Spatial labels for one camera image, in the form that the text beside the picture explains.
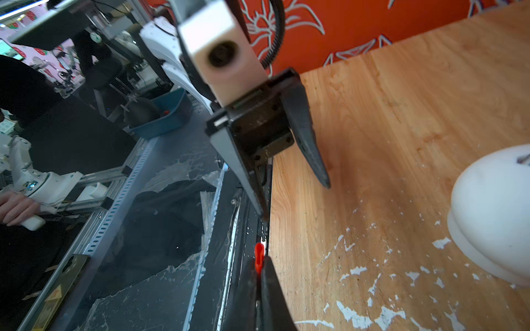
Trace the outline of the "operator hand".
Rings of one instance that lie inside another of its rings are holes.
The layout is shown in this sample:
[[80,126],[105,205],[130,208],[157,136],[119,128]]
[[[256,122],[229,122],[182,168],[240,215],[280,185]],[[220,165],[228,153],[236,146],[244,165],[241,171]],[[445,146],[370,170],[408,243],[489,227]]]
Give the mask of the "operator hand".
[[8,191],[1,193],[1,224],[18,226],[38,215],[41,205],[23,194]]

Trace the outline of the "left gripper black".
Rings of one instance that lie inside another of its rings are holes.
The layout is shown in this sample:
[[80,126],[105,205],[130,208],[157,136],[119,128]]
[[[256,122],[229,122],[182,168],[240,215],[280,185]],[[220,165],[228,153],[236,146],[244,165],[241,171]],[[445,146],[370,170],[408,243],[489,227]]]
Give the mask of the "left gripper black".
[[292,80],[299,77],[288,68],[217,110],[206,122],[212,146],[235,173],[261,219],[269,219],[269,207],[253,163],[266,163],[295,141],[317,180],[324,188],[331,188],[305,87]]

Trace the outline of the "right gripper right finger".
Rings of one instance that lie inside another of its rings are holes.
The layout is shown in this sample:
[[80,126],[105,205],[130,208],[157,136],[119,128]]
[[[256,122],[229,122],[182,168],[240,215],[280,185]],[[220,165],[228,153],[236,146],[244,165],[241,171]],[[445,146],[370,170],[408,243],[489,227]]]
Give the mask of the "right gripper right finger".
[[260,274],[260,330],[297,330],[269,256],[263,260]]

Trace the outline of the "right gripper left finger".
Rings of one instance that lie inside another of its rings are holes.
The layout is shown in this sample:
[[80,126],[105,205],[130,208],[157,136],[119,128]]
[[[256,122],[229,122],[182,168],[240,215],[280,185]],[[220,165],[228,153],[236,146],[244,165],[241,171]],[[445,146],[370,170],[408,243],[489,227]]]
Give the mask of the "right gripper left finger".
[[255,259],[242,266],[232,304],[227,308],[222,330],[255,330],[260,276],[255,269]]

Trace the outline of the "red screw sleeve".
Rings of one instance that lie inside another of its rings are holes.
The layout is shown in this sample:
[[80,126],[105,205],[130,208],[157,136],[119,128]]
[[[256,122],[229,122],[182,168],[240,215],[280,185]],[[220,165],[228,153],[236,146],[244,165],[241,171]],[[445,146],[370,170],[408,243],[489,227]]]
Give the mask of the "red screw sleeve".
[[255,256],[254,269],[257,275],[260,276],[262,273],[262,269],[264,265],[264,256],[265,256],[265,247],[263,243],[261,242],[256,243],[255,248],[254,248],[254,256]]

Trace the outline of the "white dome with screws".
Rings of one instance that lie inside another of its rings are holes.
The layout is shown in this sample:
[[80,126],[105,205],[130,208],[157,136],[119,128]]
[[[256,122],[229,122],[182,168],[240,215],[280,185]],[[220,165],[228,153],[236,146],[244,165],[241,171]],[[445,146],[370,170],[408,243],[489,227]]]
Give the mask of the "white dome with screws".
[[488,154],[467,167],[451,193],[447,226],[473,263],[529,285],[529,145]]

